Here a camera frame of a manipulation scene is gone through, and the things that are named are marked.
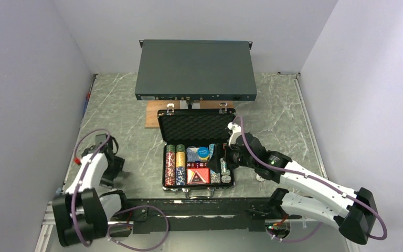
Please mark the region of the blue dealer button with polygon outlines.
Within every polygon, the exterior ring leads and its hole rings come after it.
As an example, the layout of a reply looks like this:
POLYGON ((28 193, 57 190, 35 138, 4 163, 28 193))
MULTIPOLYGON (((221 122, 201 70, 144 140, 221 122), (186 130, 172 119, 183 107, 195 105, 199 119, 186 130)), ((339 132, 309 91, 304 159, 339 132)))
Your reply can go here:
POLYGON ((197 150, 197 155, 201 160, 206 160, 210 156, 210 150, 207 147, 201 146, 197 150))

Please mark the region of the white poker chip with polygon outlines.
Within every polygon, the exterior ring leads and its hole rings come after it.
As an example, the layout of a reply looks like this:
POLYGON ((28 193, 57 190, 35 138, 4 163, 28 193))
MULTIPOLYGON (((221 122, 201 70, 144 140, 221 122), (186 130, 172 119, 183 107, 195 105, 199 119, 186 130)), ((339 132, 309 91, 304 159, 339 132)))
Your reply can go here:
POLYGON ((260 175, 256 175, 256 180, 257 181, 259 181, 259 182, 263 182, 264 181, 264 179, 260 176, 260 175))
POLYGON ((232 178, 230 175, 222 175, 221 176, 221 182, 224 184, 229 184, 231 182, 232 178))

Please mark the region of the red triangle card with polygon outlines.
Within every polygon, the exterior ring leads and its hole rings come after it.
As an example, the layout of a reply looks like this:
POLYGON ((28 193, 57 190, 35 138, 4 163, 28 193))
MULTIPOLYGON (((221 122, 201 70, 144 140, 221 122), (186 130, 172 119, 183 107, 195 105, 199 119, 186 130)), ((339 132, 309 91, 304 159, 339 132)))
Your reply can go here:
POLYGON ((200 175, 198 171, 192 172, 191 177, 188 180, 188 184, 205 184, 206 181, 200 175))

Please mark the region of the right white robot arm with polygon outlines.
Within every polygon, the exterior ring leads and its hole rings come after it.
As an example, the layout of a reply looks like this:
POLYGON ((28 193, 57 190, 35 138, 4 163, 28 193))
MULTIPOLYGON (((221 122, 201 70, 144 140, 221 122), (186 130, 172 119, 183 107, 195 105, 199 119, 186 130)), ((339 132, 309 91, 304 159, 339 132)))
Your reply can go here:
POLYGON ((211 144, 206 156, 215 169, 229 172, 242 166, 280 185, 293 187, 306 196, 278 188, 268 201, 271 216, 302 215, 336 228, 346 239, 359 245, 375 239, 371 234, 380 219, 373 193, 361 187, 354 190, 316 176, 289 156, 269 151, 251 133, 235 143, 211 144))

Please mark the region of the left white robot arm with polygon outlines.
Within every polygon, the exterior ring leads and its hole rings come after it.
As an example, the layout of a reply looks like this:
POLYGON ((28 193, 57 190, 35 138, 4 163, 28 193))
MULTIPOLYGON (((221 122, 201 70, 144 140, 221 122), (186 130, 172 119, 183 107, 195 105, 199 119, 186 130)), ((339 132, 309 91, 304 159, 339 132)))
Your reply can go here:
POLYGON ((98 134, 95 144, 73 161, 80 169, 72 184, 52 201, 59 243, 62 247, 83 244, 88 247, 107 234, 108 222, 128 217, 130 206, 122 190, 98 194, 99 186, 112 187, 125 160, 117 156, 118 143, 107 133, 98 134))

